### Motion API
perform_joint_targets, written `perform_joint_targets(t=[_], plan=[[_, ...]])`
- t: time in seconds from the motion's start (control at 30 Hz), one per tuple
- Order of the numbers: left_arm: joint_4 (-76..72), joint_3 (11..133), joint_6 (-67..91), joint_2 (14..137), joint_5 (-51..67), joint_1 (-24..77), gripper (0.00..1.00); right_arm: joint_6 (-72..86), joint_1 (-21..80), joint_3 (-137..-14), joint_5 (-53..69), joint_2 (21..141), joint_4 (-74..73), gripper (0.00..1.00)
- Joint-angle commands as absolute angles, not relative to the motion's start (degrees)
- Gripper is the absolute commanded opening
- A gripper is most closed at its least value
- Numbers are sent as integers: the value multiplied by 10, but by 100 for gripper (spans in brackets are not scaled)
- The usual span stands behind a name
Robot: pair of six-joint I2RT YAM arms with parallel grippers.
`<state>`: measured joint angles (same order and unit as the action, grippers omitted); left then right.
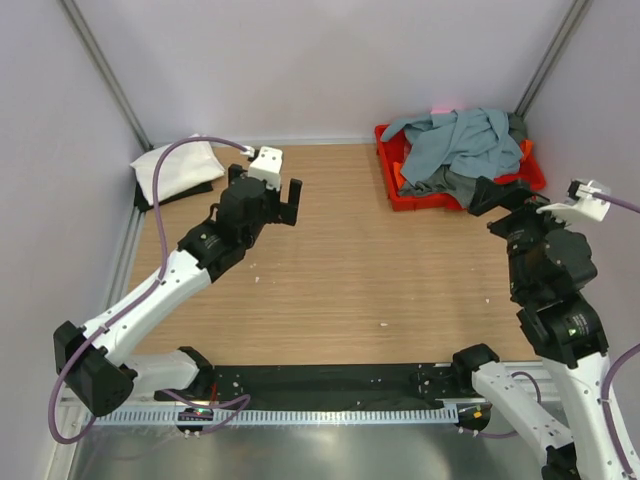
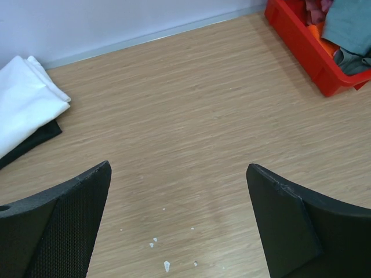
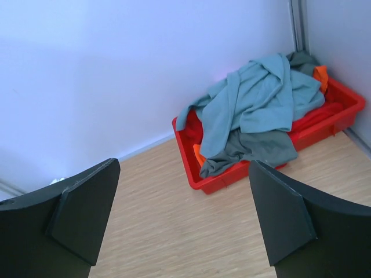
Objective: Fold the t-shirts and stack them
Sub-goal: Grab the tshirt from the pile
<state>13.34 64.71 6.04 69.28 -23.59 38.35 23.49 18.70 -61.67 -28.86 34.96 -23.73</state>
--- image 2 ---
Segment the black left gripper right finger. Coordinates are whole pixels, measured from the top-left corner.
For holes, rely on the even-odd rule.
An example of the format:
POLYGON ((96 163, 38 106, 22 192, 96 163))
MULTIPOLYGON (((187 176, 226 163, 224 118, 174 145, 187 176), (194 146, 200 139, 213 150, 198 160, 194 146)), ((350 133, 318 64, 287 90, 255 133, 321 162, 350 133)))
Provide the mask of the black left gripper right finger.
POLYGON ((258 164, 246 179, 270 277, 370 277, 370 209, 258 164))

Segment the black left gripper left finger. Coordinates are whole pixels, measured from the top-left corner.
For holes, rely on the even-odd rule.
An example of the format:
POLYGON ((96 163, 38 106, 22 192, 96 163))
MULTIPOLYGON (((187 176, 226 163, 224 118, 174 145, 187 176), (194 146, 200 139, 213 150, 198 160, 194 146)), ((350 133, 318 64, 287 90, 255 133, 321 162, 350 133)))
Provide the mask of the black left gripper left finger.
POLYGON ((86 277, 111 183, 104 161, 1 206, 1 277, 86 277))

